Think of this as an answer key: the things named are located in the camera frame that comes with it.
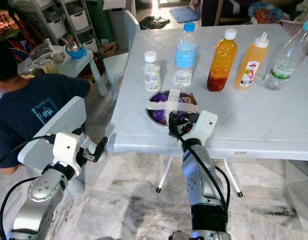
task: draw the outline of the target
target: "person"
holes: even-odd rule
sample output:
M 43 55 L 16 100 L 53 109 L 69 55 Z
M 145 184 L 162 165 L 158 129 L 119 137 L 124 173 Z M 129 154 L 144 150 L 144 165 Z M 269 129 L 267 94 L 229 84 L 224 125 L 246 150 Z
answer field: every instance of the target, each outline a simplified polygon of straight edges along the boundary
M 0 42 L 0 159 L 31 139 L 74 96 L 86 97 L 92 83 L 60 74 L 23 78 L 9 48 Z M 19 152 L 0 165 L 4 174 L 20 166 Z

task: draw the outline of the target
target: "plastic bottle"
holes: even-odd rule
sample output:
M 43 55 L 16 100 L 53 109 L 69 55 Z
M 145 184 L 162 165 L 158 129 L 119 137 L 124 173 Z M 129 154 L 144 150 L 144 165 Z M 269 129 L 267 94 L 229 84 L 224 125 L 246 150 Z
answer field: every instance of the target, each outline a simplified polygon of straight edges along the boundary
M 308 21 L 304 27 L 283 47 L 274 67 L 263 79 L 264 87 L 280 90 L 293 74 L 295 68 L 308 53 Z
M 247 50 L 245 59 L 238 71 L 234 86 L 240 90 L 248 90 L 253 79 L 257 75 L 263 60 L 269 52 L 267 33 L 252 42 Z
M 157 92 L 162 88 L 157 54 L 155 51 L 147 51 L 144 56 L 146 62 L 143 67 L 145 73 L 145 89 L 147 91 Z
M 238 51 L 235 43 L 236 34 L 237 31 L 235 29 L 227 29 L 224 38 L 216 45 L 207 79 L 207 88 L 209 91 L 219 92 L 226 84 Z
M 173 83 L 178 88 L 190 86 L 192 82 L 193 66 L 196 60 L 197 42 L 194 37 L 195 24 L 187 22 L 179 37 L 176 48 L 176 72 Z

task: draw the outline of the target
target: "black hair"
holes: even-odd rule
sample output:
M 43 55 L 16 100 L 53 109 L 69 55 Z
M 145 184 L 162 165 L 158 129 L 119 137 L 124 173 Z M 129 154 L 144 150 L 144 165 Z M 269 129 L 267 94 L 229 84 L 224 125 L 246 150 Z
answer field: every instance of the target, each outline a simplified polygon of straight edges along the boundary
M 9 47 L 0 41 L 0 81 L 7 81 L 17 75 L 17 64 Z

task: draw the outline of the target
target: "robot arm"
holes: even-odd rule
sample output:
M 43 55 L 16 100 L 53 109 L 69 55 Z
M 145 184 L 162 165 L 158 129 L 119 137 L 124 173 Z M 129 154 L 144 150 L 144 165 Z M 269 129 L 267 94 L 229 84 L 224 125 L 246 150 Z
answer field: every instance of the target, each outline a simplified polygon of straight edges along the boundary
M 209 157 L 205 146 L 202 145 L 211 135 L 217 116 L 210 112 L 202 111 L 199 115 L 192 113 L 186 118 L 189 123 L 179 128 L 177 115 L 171 113 L 169 116 L 169 130 L 171 136 L 178 138 L 178 145 L 184 151 L 182 168 L 187 180 L 192 212 L 193 230 L 190 240 L 230 240 L 231 237 L 226 232 L 228 222 L 227 207 L 223 206 L 215 184 L 189 150 L 191 149 L 202 161 L 202 164 L 215 180 L 214 182 L 223 192 L 223 184 L 216 175 L 214 162 Z M 184 238 L 175 234 L 173 239 Z
M 104 157 L 107 138 L 94 148 L 94 154 L 87 156 L 84 152 L 87 146 L 83 135 L 58 133 L 55 138 L 53 154 L 54 166 L 47 166 L 42 175 L 29 186 L 27 198 L 18 212 L 13 226 L 6 236 L 8 240 L 43 240 L 46 238 L 53 213 L 62 200 L 63 191 L 68 181 L 79 175 L 81 167 L 87 159 L 96 162 Z

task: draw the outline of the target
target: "white table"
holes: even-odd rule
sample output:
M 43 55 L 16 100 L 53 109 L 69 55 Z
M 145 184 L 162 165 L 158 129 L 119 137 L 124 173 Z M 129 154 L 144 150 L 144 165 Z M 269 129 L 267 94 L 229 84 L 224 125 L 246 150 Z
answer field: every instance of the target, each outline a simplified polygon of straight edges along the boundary
M 53 48 L 60 52 L 63 51 L 63 46 L 53 46 Z M 57 73 L 66 75 L 68 77 L 75 78 L 79 75 L 79 73 L 86 67 L 86 65 L 90 65 L 90 69 L 93 73 L 96 86 L 98 88 L 99 94 L 102 96 L 105 96 L 107 94 L 107 88 L 102 80 L 102 77 L 98 71 L 98 68 L 94 62 L 94 55 L 91 50 L 86 50 L 86 56 L 83 56 L 79 59 L 73 59 L 71 58 L 66 52 L 65 52 L 65 60 L 60 63 L 55 63 L 55 66 L 57 68 Z M 33 67 L 33 65 L 30 65 L 33 62 L 33 60 L 28 57 L 23 62 L 21 62 L 17 66 L 17 72 L 18 74 L 21 74 L 30 68 Z
M 228 26 L 202 27 L 195 30 L 199 43 L 192 85 L 200 110 L 218 115 L 218 121 L 206 147 L 212 158 L 248 157 L 308 161 L 308 57 L 295 70 L 280 91 L 267 90 L 261 79 L 270 69 L 277 51 L 290 39 L 280 25 L 240 25 L 236 43 L 238 53 L 225 88 L 207 90 L 206 81 L 215 45 Z M 270 52 L 258 78 L 249 91 L 234 88 L 234 79 L 249 44 L 268 32 Z M 144 53 L 157 52 L 162 68 L 162 89 L 172 87 L 176 41 L 180 29 L 146 30 L 136 37 L 115 110 L 108 129 L 108 148 L 113 152 L 180 154 L 176 139 L 158 130 L 145 112 L 146 101 L 153 95 L 144 89 Z

